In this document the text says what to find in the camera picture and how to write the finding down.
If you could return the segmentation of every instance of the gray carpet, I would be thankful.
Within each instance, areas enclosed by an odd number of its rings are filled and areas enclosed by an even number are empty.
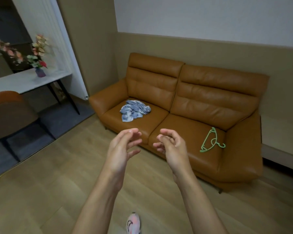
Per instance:
[[[55,138],[58,138],[74,126],[94,114],[91,106],[75,102],[80,115],[71,104],[64,101],[62,105],[51,106],[39,113],[41,121],[47,126]],[[24,160],[33,155],[53,139],[37,124],[33,124],[8,139],[12,150]],[[0,175],[17,164],[17,161],[0,143]]]

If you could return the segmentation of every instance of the shoe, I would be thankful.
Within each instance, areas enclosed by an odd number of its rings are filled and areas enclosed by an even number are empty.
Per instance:
[[[139,216],[133,212],[127,220],[127,233],[139,234],[140,233],[140,219]]]

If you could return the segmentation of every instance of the person's left hand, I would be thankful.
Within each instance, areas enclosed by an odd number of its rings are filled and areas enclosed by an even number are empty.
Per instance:
[[[141,151],[135,149],[127,152],[128,149],[142,142],[141,134],[138,128],[122,130],[110,143],[102,171],[117,181],[117,190],[120,190],[123,185],[128,160]]]

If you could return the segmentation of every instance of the hand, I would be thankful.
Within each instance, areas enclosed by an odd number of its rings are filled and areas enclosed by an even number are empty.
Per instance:
[[[153,143],[153,146],[158,152],[166,155],[166,160],[172,170],[174,180],[178,184],[179,176],[192,172],[186,142],[174,130],[161,129],[160,132],[161,134],[157,136],[160,142]]]
[[[142,139],[140,139],[141,134],[137,128],[122,130],[110,142],[102,173],[116,180],[116,188],[118,191],[124,182],[128,160],[141,151],[140,149],[135,149],[127,152],[127,150],[142,142]]]

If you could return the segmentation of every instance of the blue and white garment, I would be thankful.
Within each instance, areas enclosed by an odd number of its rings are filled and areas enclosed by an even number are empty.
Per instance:
[[[150,106],[145,106],[144,103],[138,100],[127,100],[126,105],[121,108],[121,119],[123,122],[130,122],[138,117],[148,114],[151,111]]]

